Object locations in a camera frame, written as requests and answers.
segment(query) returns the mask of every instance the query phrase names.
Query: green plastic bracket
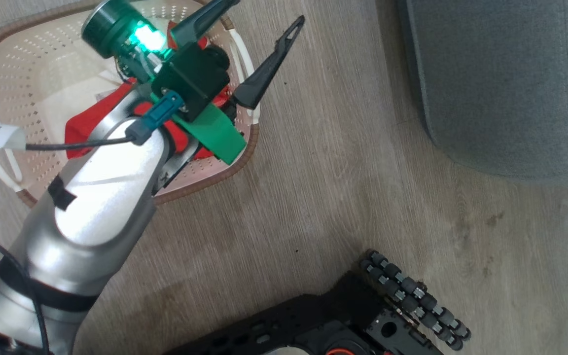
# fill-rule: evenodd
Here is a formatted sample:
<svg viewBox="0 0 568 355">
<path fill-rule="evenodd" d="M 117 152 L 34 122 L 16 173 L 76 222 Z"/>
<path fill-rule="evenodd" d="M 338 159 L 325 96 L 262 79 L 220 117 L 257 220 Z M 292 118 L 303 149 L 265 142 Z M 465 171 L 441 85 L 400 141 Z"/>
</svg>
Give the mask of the green plastic bracket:
<svg viewBox="0 0 568 355">
<path fill-rule="evenodd" d="M 177 115 L 174 115 L 172 120 L 227 165 L 232 165 L 247 145 L 229 117 L 213 104 L 209 104 L 191 123 L 185 122 Z"/>
</svg>

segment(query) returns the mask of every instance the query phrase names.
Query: green light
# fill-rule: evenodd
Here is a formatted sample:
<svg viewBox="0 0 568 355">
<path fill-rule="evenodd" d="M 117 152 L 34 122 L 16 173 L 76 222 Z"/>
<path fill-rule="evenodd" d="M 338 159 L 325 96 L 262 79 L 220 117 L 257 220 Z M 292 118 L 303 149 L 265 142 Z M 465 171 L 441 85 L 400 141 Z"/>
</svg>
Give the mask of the green light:
<svg viewBox="0 0 568 355">
<path fill-rule="evenodd" d="M 148 25 L 138 27 L 133 36 L 149 52 L 158 52 L 164 49 L 166 43 L 164 34 L 153 31 Z"/>
</svg>

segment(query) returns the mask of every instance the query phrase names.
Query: silver robotic arm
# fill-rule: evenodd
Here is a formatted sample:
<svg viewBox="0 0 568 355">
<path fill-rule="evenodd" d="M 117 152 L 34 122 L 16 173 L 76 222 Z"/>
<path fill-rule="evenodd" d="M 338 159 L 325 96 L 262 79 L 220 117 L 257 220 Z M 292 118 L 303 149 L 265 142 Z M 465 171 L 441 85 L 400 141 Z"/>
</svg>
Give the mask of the silver robotic arm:
<svg viewBox="0 0 568 355">
<path fill-rule="evenodd" d="M 124 137 L 136 119 L 133 108 L 145 100 L 144 87 L 132 90 L 97 126 L 92 139 Z M 156 130 L 141 146 L 101 146 L 70 160 L 25 220 L 10 252 L 32 277 L 52 353 L 72 352 L 81 322 L 151 220 L 153 193 L 170 146 Z M 0 353 L 25 354 L 25 347 L 41 348 L 36 313 L 22 276 L 4 258 Z"/>
</svg>

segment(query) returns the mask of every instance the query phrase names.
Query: robotic arm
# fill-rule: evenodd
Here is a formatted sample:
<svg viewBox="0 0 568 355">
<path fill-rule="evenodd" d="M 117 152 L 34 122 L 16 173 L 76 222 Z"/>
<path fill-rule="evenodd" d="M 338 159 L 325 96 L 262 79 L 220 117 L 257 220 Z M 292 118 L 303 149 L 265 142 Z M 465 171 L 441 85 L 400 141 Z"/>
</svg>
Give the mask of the robotic arm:
<svg viewBox="0 0 568 355">
<path fill-rule="evenodd" d="M 70 160 L 23 224 L 8 258 L 0 261 L 0 354 L 34 354 L 41 332 L 33 306 L 41 304 L 49 352 L 72 353 L 77 329 L 109 279 L 122 267 L 155 213 L 153 196 L 202 147 L 230 164 L 244 148 L 235 130 L 236 107 L 255 108 L 304 24 L 301 16 L 278 40 L 275 53 L 219 110 L 211 103 L 228 83 L 224 50 L 196 42 L 239 0 L 213 0 L 172 31 L 179 50 L 162 49 L 163 34 L 124 0 L 106 0 L 83 26 L 83 39 L 120 70 L 137 78 L 129 94 L 90 139 L 131 137 L 133 143 L 95 148 Z M 135 117 L 140 103 L 154 106 Z M 189 137 L 176 155 L 162 128 L 174 121 Z"/>
</svg>

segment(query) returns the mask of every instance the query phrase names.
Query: wooden floor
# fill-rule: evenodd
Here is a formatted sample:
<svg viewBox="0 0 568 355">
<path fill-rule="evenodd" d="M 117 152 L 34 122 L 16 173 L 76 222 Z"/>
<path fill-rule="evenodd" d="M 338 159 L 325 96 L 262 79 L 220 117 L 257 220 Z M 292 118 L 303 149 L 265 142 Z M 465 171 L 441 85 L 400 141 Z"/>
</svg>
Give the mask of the wooden floor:
<svg viewBox="0 0 568 355">
<path fill-rule="evenodd" d="M 419 126 L 393 1 L 327 3 L 243 0 L 230 13 L 256 62 L 307 18 L 264 99 L 255 155 L 158 209 L 77 354 L 161 353 L 324 292 L 376 248 L 473 330 L 465 354 L 568 355 L 568 187 L 453 164 Z M 0 25 L 56 5 L 0 0 Z M 27 212 L 0 182 L 5 245 Z"/>
</svg>

